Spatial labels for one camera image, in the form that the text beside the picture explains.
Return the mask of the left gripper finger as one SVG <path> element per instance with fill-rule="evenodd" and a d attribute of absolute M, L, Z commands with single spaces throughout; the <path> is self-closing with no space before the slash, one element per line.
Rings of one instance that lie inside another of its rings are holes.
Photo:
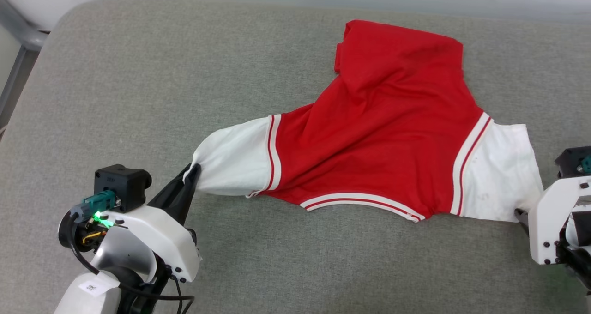
<path fill-rule="evenodd" d="M 173 218 L 179 222 L 180 225 L 185 225 L 185 221 L 192 204 L 193 196 L 196 190 L 196 185 L 201 175 L 201 165 L 189 165 L 190 169 L 183 179 L 183 188 L 177 194 L 173 202 Z"/>
<path fill-rule="evenodd" d="M 178 175 L 176 175 L 158 194 L 154 196 L 148 203 L 148 206 L 157 208 L 168 208 L 172 205 L 175 198 L 177 198 L 180 190 L 184 187 L 183 177 L 190 168 L 186 165 Z"/>

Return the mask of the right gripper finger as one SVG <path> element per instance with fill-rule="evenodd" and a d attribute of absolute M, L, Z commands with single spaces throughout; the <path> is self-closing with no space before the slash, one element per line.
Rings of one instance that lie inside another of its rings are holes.
<path fill-rule="evenodd" d="M 525 234 L 529 236 L 529 214 L 523 209 L 515 209 L 515 217 Z"/>

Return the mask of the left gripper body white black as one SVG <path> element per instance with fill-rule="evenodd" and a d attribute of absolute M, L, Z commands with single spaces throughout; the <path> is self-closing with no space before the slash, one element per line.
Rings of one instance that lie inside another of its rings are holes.
<path fill-rule="evenodd" d="M 165 211 L 142 206 L 129 213 L 102 213 L 114 225 L 99 246 L 99 268 L 120 266 L 139 274 L 144 283 L 156 281 L 157 257 L 178 280 L 192 282 L 201 256 L 190 232 Z"/>

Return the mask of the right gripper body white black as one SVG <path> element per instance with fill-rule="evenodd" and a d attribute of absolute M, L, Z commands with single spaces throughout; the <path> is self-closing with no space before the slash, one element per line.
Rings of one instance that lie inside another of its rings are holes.
<path fill-rule="evenodd" d="M 529 243 L 532 259 L 538 264 L 553 264 L 555 242 L 560 230 L 581 196 L 591 196 L 591 175 L 558 179 L 542 194 L 528 213 Z"/>

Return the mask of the red and white jersey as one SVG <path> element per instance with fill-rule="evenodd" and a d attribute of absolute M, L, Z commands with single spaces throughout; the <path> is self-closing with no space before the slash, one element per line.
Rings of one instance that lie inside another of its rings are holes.
<path fill-rule="evenodd" d="M 544 192 L 524 124 L 500 125 L 464 82 L 448 36 L 354 20 L 314 103 L 217 130 L 194 151 L 198 191 L 314 211 L 376 207 L 515 222 Z"/>

